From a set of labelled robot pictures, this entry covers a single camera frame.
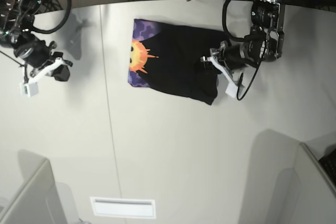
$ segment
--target table surface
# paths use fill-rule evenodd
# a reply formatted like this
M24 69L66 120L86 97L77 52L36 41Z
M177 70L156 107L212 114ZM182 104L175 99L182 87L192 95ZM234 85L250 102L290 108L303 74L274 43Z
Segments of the table surface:
M222 6L170 0L74 9L60 31L38 35L76 59L71 79L45 78L32 99L19 96L20 70L0 57L0 152L13 164L0 162L0 172L20 171L18 150L48 157L79 216L93 223L124 220L94 217L90 196L155 199L160 224L263 223L298 141L336 139L336 14L287 6L283 57L262 64L242 102L225 95L223 77L213 106L127 83L134 18L222 30ZM229 30L249 33L250 7L230 4ZM61 17L43 14L36 23L46 29ZM0 182L0 197L21 180Z

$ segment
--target black t-shirt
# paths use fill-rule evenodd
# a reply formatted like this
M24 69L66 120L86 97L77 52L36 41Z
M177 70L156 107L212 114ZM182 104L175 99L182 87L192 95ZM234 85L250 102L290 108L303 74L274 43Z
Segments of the black t-shirt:
M217 97L217 74L200 67L200 58L210 56L226 40L222 31L159 23L160 32L141 41L148 50L144 71L136 71L150 88L189 97L209 105Z

